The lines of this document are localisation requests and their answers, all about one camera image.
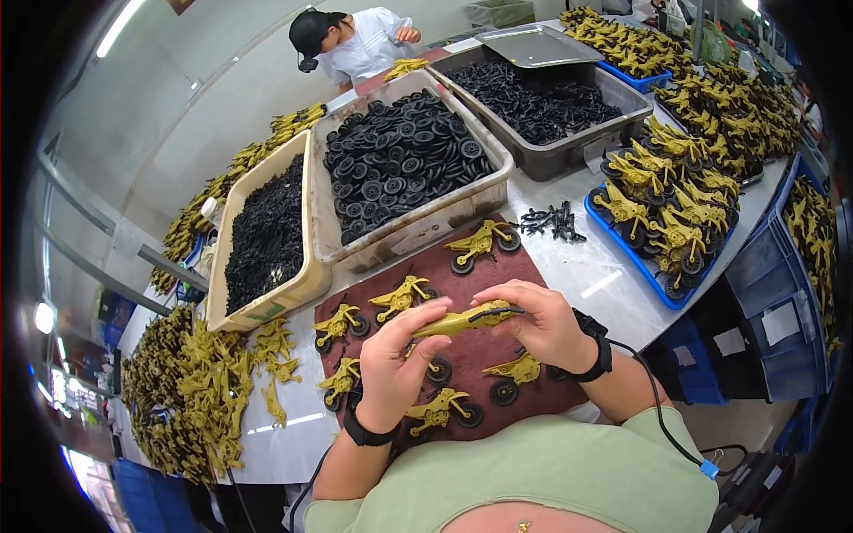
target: green shirt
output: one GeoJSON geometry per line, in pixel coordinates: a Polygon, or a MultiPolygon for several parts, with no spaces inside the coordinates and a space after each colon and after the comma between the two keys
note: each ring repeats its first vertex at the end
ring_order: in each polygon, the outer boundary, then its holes
{"type": "MultiPolygon", "coordinates": [[[[701,460],[681,414],[663,411],[672,436],[701,460]]],[[[704,533],[718,497],[717,484],[667,440],[654,408],[621,426],[545,414],[478,441],[410,449],[363,499],[311,503],[305,531],[427,533],[475,507],[529,501],[620,531],[704,533]]]]}

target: red felt mat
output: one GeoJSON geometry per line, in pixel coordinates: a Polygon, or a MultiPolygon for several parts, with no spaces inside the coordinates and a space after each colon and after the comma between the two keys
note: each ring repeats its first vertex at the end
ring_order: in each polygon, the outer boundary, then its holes
{"type": "MultiPolygon", "coordinates": [[[[497,214],[491,218],[502,220],[497,214]]],[[[346,303],[360,307],[360,313],[371,321],[368,335],[358,338],[352,333],[347,333],[345,341],[343,339],[334,341],[331,351],[322,356],[326,376],[334,374],[334,365],[340,359],[345,346],[347,357],[359,357],[362,342],[377,331],[373,324],[376,306],[370,304],[368,299],[396,289],[410,267],[412,275],[429,279],[429,287],[438,289],[443,296],[451,297],[454,302],[451,310],[457,313],[468,309],[474,294],[513,278],[532,281],[545,287],[542,276],[524,247],[515,253],[506,253],[495,244],[492,247],[492,253],[496,261],[489,255],[481,255],[477,257],[470,274],[465,276],[454,274],[450,270],[450,260],[456,253],[449,248],[444,248],[444,244],[470,235],[478,227],[464,229],[412,258],[335,294],[317,306],[314,310],[315,322],[326,320],[337,310],[345,293],[346,303]]],[[[488,437],[519,420],[538,414],[561,413],[588,400],[577,383],[570,380],[548,379],[545,367],[542,365],[539,379],[533,383],[522,384],[515,402],[506,407],[498,407],[492,403],[489,399],[489,388],[499,378],[492,374],[485,374],[483,369],[517,359],[519,354],[515,353],[515,350],[519,347],[520,345],[514,339],[492,337],[491,329],[488,327],[463,331],[454,337],[453,344],[439,354],[450,361],[452,366],[452,375],[444,386],[471,394],[470,398],[461,398],[460,401],[472,400],[478,403],[485,414],[483,422],[475,428],[462,427],[451,416],[446,428],[431,427],[426,430],[429,440],[470,441],[488,437]]],[[[429,379],[424,379],[424,391],[417,405],[429,403],[427,395],[434,390],[435,385],[429,379]]],[[[341,405],[338,417],[343,425],[343,406],[346,405],[346,401],[341,405]]],[[[398,439],[397,444],[400,449],[406,447],[406,440],[405,437],[398,439]]]]}

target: white bottle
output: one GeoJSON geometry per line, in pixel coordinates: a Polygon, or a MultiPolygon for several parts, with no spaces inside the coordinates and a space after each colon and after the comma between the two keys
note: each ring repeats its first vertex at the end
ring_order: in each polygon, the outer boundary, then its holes
{"type": "Polygon", "coordinates": [[[222,216],[225,213],[225,206],[217,199],[210,197],[205,200],[201,206],[201,216],[210,221],[211,224],[219,231],[219,226],[222,224],[222,216]]]}

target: wrist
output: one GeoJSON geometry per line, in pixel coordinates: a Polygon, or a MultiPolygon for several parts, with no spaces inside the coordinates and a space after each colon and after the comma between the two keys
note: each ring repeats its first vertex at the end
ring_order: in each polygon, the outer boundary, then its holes
{"type": "Polygon", "coordinates": [[[387,409],[378,408],[378,406],[374,406],[369,400],[364,398],[356,406],[356,419],[358,419],[358,423],[365,430],[378,435],[384,435],[394,429],[400,423],[402,417],[397,420],[393,420],[392,417],[389,420],[387,409]]]}
{"type": "Polygon", "coordinates": [[[588,335],[581,335],[580,342],[572,351],[572,355],[560,365],[560,368],[572,374],[588,372],[598,361],[598,343],[588,335]]]}

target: forearm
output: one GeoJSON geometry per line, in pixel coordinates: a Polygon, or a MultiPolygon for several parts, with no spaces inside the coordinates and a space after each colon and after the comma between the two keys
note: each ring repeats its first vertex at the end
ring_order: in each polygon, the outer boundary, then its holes
{"type": "Polygon", "coordinates": [[[390,444],[356,446],[349,433],[341,429],[322,463],[311,499],[340,501],[363,498],[379,483],[388,468],[390,453],[390,444]]]}
{"type": "MultiPolygon", "coordinates": [[[[613,371],[600,378],[580,384],[592,403],[614,423],[625,422],[635,414],[654,407],[654,392],[648,373],[642,363],[616,350],[613,353],[613,371]]],[[[584,346],[578,347],[577,356],[563,365],[573,374],[582,374],[592,368],[598,357],[598,345],[592,337],[585,337],[584,346]]],[[[661,405],[672,407],[664,387],[655,380],[661,405]]]]}

